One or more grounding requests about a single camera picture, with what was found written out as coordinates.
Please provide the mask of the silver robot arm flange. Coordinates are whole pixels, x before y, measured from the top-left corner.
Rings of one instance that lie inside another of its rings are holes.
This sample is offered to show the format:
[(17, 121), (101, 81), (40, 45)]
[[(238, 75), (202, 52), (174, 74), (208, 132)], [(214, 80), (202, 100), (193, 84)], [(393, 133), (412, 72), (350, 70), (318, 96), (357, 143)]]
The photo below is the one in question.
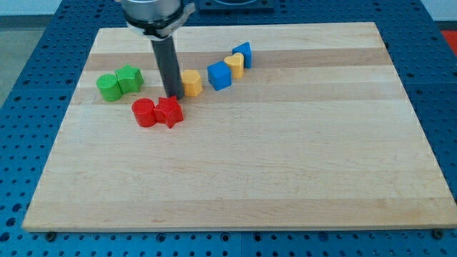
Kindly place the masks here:
[(152, 41), (163, 41), (196, 11), (182, 0), (120, 0), (127, 26)]

